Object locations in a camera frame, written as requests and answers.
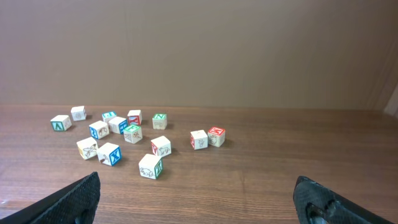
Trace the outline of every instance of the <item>block with red letter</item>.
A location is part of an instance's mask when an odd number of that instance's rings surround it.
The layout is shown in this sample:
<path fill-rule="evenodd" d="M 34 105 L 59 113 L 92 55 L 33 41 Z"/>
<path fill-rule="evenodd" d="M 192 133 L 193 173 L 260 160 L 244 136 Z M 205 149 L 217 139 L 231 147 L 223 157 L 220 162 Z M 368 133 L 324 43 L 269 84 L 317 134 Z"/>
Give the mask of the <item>block with red letter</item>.
<path fill-rule="evenodd" d="M 127 117 L 129 120 L 129 125 L 131 125 L 131 124 L 141 125 L 141 123 L 142 123 L 141 110 L 131 110 L 127 114 Z"/>
<path fill-rule="evenodd" d="M 164 157 L 172 153 L 172 145 L 165 136 L 155 138 L 150 140 L 150 142 L 152 144 L 152 152 L 156 156 Z"/>
<path fill-rule="evenodd" d="M 225 141 L 225 129 L 212 127 L 207 132 L 208 142 L 212 146 L 220 147 Z"/>
<path fill-rule="evenodd" d="M 208 136 L 204 130 L 191 131 L 191 145 L 194 150 L 207 148 Z"/>

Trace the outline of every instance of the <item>table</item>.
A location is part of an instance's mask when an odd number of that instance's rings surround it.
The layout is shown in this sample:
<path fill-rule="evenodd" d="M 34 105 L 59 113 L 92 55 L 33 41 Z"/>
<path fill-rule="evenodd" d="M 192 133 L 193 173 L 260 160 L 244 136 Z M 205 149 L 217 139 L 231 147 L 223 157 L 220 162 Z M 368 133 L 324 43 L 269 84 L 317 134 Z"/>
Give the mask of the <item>table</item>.
<path fill-rule="evenodd" d="M 398 122 L 374 111 L 87 106 L 88 119 L 66 132 L 50 120 L 72 106 L 0 106 L 0 218 L 97 171 L 95 223 L 298 223 L 292 193 L 299 175 L 398 222 Z M 115 110 L 141 109 L 144 139 L 119 144 L 114 167 L 84 161 L 76 142 Z M 151 117 L 167 113 L 166 130 Z M 190 131 L 226 129 L 220 147 L 194 151 Z M 150 140 L 166 136 L 172 154 L 159 180 L 139 175 Z"/>

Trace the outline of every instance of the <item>block's top face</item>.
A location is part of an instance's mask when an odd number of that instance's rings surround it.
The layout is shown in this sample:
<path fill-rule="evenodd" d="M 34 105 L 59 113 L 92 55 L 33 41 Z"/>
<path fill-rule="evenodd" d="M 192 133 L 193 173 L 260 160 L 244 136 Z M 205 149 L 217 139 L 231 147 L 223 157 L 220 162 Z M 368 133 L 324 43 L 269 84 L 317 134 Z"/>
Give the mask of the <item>block's top face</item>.
<path fill-rule="evenodd" d="M 110 120 L 109 123 L 111 123 L 111 124 L 120 124 L 123 121 L 127 121 L 127 119 L 126 118 L 121 118 L 121 117 L 115 117 L 112 120 Z"/>
<path fill-rule="evenodd" d="M 138 129 L 140 129 L 141 127 L 140 126 L 137 126 L 137 125 L 130 125 L 130 126 L 128 126 L 128 127 L 126 127 L 126 128 L 124 128 L 124 132 L 129 132 L 129 133 L 133 133 L 134 131 L 137 131 Z"/>
<path fill-rule="evenodd" d="M 194 139 L 201 139 L 201 138 L 207 138 L 207 134 L 205 130 L 200 130 L 200 131 L 191 131 L 191 135 Z"/>
<path fill-rule="evenodd" d="M 167 119 L 167 114 L 155 114 L 153 119 Z"/>
<path fill-rule="evenodd" d="M 94 129 L 100 129 L 103 128 L 104 126 L 107 126 L 108 124 L 104 121 L 97 121 L 95 123 L 92 123 L 91 125 L 89 125 L 89 127 L 92 127 Z"/>
<path fill-rule="evenodd" d="M 102 118 L 112 118 L 114 116 L 117 116 L 115 111 L 109 111 L 102 114 Z"/>
<path fill-rule="evenodd" d="M 112 144 L 112 143 L 105 143 L 103 146 L 101 146 L 97 152 L 102 153 L 102 154 L 111 154 L 115 149 L 117 149 L 119 146 L 117 144 Z"/>
<path fill-rule="evenodd" d="M 155 167 L 156 164 L 161 160 L 162 158 L 160 156 L 155 156 L 155 155 L 151 155 L 151 154 L 146 154 L 141 161 L 139 161 L 138 165 L 140 167 L 145 167 L 145 166 L 149 166 L 149 167 Z"/>
<path fill-rule="evenodd" d="M 70 110 L 71 113 L 82 112 L 85 110 L 84 106 L 75 106 Z"/>
<path fill-rule="evenodd" d="M 154 143 L 156 146 L 164 146 L 166 144 L 170 144 L 170 141 L 165 136 L 161 136 L 159 138 L 155 138 L 150 141 Z"/>
<path fill-rule="evenodd" d="M 139 116 L 141 114 L 141 110 L 131 110 L 127 114 L 127 116 Z"/>
<path fill-rule="evenodd" d="M 217 136 L 221 136 L 222 134 L 225 133 L 225 129 L 212 127 L 212 128 L 210 128 L 209 133 L 215 134 Z"/>
<path fill-rule="evenodd" d="M 67 118 L 69 118 L 68 115 L 58 115 L 58 116 L 54 117 L 53 119 L 51 119 L 51 121 L 63 121 Z"/>
<path fill-rule="evenodd" d="M 86 146 L 92 146 L 94 144 L 97 144 L 95 139 L 93 137 L 83 139 L 81 141 L 76 142 L 76 144 L 80 147 L 86 147 Z"/>

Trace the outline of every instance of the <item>white cube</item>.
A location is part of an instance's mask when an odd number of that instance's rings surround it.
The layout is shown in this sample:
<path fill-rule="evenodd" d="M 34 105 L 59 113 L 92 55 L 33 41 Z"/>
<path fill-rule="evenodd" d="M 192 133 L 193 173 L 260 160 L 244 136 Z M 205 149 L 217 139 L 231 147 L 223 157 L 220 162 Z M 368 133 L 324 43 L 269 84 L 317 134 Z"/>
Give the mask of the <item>white cube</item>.
<path fill-rule="evenodd" d="M 117 116 L 109 121 L 109 127 L 113 133 L 123 134 L 124 128 L 127 127 L 127 119 Z"/>
<path fill-rule="evenodd" d="M 79 153 L 83 159 L 89 159 L 97 155 L 97 141 L 93 137 L 76 142 Z"/>
<path fill-rule="evenodd" d="M 131 110 L 127 114 L 127 117 L 129 119 L 129 125 L 131 125 L 131 124 L 141 125 L 141 123 L 142 123 L 141 110 Z"/>
<path fill-rule="evenodd" d="M 89 125 L 89 127 L 90 127 L 91 136 L 95 139 L 101 139 L 109 135 L 108 124 L 105 123 L 104 121 L 97 121 Z"/>
<path fill-rule="evenodd" d="M 74 121 L 82 121 L 86 119 L 86 110 L 84 106 L 75 106 L 70 110 Z"/>
<path fill-rule="evenodd" d="M 207 148 L 208 136 L 204 130 L 191 131 L 191 145 L 194 150 Z"/>
<path fill-rule="evenodd" d="M 146 154 L 138 163 L 139 173 L 143 177 L 158 179 L 163 170 L 162 158 L 155 155 Z"/>
<path fill-rule="evenodd" d="M 106 113 L 103 113 L 102 114 L 102 120 L 104 121 L 104 122 L 106 122 L 106 123 L 108 123 L 110 120 L 112 120 L 113 118 L 115 118 L 117 115 L 116 115 L 116 112 L 115 111 L 109 111 L 109 112 L 106 112 Z"/>
<path fill-rule="evenodd" d="M 114 166 L 122 159 L 120 146 L 109 142 L 97 150 L 97 155 L 99 162 L 108 166 Z"/>
<path fill-rule="evenodd" d="M 124 140 L 126 142 L 135 144 L 136 142 L 142 139 L 142 129 L 140 126 L 137 125 L 132 124 L 126 127 L 123 133 L 124 133 Z"/>
<path fill-rule="evenodd" d="M 167 126 L 167 114 L 155 114 L 152 118 L 152 124 L 154 129 L 166 129 Z"/>
<path fill-rule="evenodd" d="M 152 152 L 156 156 L 164 157 L 172 153 L 172 145 L 165 136 L 155 138 L 150 140 L 150 142 L 152 144 Z"/>
<path fill-rule="evenodd" d="M 51 119 L 52 129 L 54 131 L 66 131 L 72 126 L 69 115 L 58 115 Z"/>
<path fill-rule="evenodd" d="M 225 129 L 212 127 L 207 132 L 208 143 L 212 146 L 220 147 L 225 141 Z"/>

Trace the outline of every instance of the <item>wooden block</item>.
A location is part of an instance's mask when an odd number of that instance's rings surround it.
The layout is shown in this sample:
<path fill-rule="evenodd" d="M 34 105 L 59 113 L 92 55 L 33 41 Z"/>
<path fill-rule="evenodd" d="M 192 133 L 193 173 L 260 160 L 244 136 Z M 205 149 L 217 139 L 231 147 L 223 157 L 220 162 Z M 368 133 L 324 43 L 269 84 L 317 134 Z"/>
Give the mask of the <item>wooden block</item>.
<path fill-rule="evenodd" d="M 152 118 L 152 124 L 154 129 L 166 129 L 167 126 L 167 114 L 155 114 Z"/>
<path fill-rule="evenodd" d="M 191 145 L 194 150 L 208 147 L 208 136 L 204 130 L 191 131 Z"/>
<path fill-rule="evenodd" d="M 109 121 L 109 127 L 113 133 L 123 134 L 124 128 L 127 127 L 127 119 L 117 116 Z"/>
<path fill-rule="evenodd" d="M 109 142 L 97 150 L 97 155 L 99 162 L 108 166 L 114 166 L 122 159 L 120 146 Z"/>
<path fill-rule="evenodd" d="M 163 160 L 159 156 L 146 154 L 138 163 L 139 173 L 143 177 L 158 179 L 163 170 Z"/>
<path fill-rule="evenodd" d="M 108 123 L 110 120 L 112 120 L 113 118 L 115 118 L 116 112 L 115 111 L 110 111 L 110 112 L 106 112 L 102 114 L 102 120 L 106 123 Z"/>
<path fill-rule="evenodd" d="M 220 147 L 225 141 L 225 129 L 212 127 L 207 132 L 208 143 L 212 146 Z"/>
<path fill-rule="evenodd" d="M 130 143 L 137 143 L 142 139 L 142 129 L 140 126 L 137 125 L 130 125 L 126 127 L 123 131 L 124 133 L 124 140 Z"/>
<path fill-rule="evenodd" d="M 89 125 L 89 127 L 90 127 L 91 136 L 95 139 L 101 139 L 109 135 L 108 124 L 105 123 L 104 121 L 97 121 Z"/>
<path fill-rule="evenodd" d="M 135 125 L 141 125 L 142 122 L 142 114 L 141 110 L 131 110 L 127 114 L 129 125 L 130 124 L 135 124 Z"/>
<path fill-rule="evenodd" d="M 66 131 L 72 126 L 69 115 L 58 115 L 51 119 L 52 129 L 54 131 Z"/>
<path fill-rule="evenodd" d="M 172 153 L 172 145 L 165 136 L 155 138 L 150 140 L 150 142 L 152 144 L 152 152 L 156 156 L 165 157 Z"/>
<path fill-rule="evenodd" d="M 97 155 L 98 145 L 93 137 L 78 141 L 76 144 L 83 159 L 89 159 Z"/>
<path fill-rule="evenodd" d="M 70 110 L 74 121 L 82 121 L 86 119 L 86 110 L 84 106 L 75 106 Z"/>

